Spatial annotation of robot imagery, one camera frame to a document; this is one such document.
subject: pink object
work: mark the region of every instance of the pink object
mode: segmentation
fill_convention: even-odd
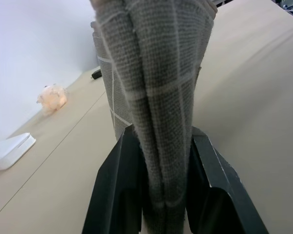
[[[66,93],[67,91],[60,85],[45,86],[37,98],[37,103],[41,103],[42,112],[45,115],[51,114],[65,105],[67,102]]]

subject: white stripe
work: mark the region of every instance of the white stripe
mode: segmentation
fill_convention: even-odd
[[[104,36],[102,35],[102,42],[103,42],[103,45],[104,45],[104,47],[105,47],[105,49],[106,49],[106,53],[107,53],[107,55],[111,58],[111,62],[112,63],[114,63],[114,61],[113,61],[113,59],[112,59],[112,55],[111,55],[111,52],[110,52],[110,50],[109,50],[109,47],[108,47],[108,45],[107,45],[107,43],[106,43],[106,40],[105,40],[105,38],[104,38]],[[120,75],[119,75],[119,73],[118,73],[118,71],[117,71],[117,68],[115,67],[115,71],[116,71],[116,74],[117,74],[117,76],[118,76],[118,81],[120,82],[120,84],[121,84],[121,87],[122,87],[122,89],[124,88],[124,85],[123,85],[123,82],[122,82],[122,79],[120,79]],[[123,123],[125,123],[125,124],[127,124],[128,126],[130,126],[131,125],[131,123],[129,123],[128,121],[126,121],[126,120],[124,120],[123,118],[121,118],[118,114],[116,114],[114,111],[112,111],[113,112],[113,114],[120,120],[120,121],[122,121]]]
[[[141,0],[136,0],[134,3],[130,4],[126,9],[127,11],[130,11],[137,3],[139,3]]]
[[[109,63],[111,63],[111,60],[109,60],[108,58],[103,58],[103,57],[98,56],[98,59],[101,60],[102,62],[109,62]]]
[[[116,17],[116,16],[118,16],[120,14],[126,14],[126,12],[125,11],[118,11],[118,12],[114,13],[113,15],[109,16],[106,20],[100,22],[99,23],[100,26],[101,27],[104,26],[106,23],[108,23],[110,20],[112,20],[114,17]]]
[[[113,64],[112,64],[112,108],[113,108],[114,130],[116,130],[116,125],[115,125],[115,108],[114,108],[114,66],[113,66]]]
[[[177,14],[176,14],[176,8],[174,0],[171,0],[172,4],[172,11],[174,14],[174,27],[176,32],[176,46],[177,46],[177,78],[180,79],[180,49],[179,49],[179,33],[178,33],[178,20],[177,20]],[[187,156],[187,139],[186,139],[186,120],[185,120],[185,108],[184,108],[184,101],[182,97],[182,89],[181,84],[178,84],[178,93],[179,93],[179,105],[180,105],[180,111],[181,111],[181,124],[182,124],[182,130],[183,130],[183,142],[184,142],[184,156]]]
[[[135,91],[126,91],[126,98],[127,100],[139,100],[148,97],[154,97],[161,94],[165,94],[171,92],[173,89],[181,86],[182,84],[192,80],[194,76],[194,70],[190,73],[187,73],[180,79],[173,80],[165,85],[154,87],[154,88],[146,88],[146,90],[135,90]]]
[[[173,37],[175,34],[173,32],[171,33],[161,33],[161,35],[159,36],[158,34],[154,34],[154,35],[150,35],[148,37],[145,37],[145,38],[142,38],[140,39],[139,41],[142,42],[142,41],[146,41],[146,40],[157,40],[158,38],[163,38],[163,37]]]
[[[126,121],[125,119],[123,119],[122,117],[120,117],[118,114],[116,114],[112,109],[110,109],[110,111],[113,113],[114,117],[118,118],[121,122],[123,122],[124,124],[126,124],[127,126],[130,126],[131,123],[129,123],[128,121]]]

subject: gray towel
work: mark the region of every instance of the gray towel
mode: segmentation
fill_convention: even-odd
[[[106,89],[108,104],[112,115],[115,136],[118,140],[125,128],[131,125],[131,113],[129,111],[125,96],[123,94],[120,80],[117,77],[114,66],[109,59],[103,45],[101,32],[96,22],[91,23],[94,29],[93,41],[101,67],[102,77]]]
[[[146,159],[151,234],[183,230],[193,92],[217,9],[208,0],[92,0]]]

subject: beige table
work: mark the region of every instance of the beige table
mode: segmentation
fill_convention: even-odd
[[[103,81],[90,75],[69,87],[61,110],[15,133],[37,143],[0,172],[0,234],[81,232],[97,170],[116,143]],[[293,18],[270,0],[219,9],[193,124],[237,170],[270,233],[293,234]]]

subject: fabric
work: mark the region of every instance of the fabric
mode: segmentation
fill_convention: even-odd
[[[118,140],[125,128],[131,125],[131,113],[121,89],[117,73],[115,72],[114,66],[104,48],[100,29],[98,28],[96,22],[92,22],[91,27],[94,29],[94,33],[92,34],[93,41],[101,67],[108,104],[112,115],[115,136]]]
[[[183,230],[194,84],[216,7],[207,0],[93,0],[145,156],[149,233]]]

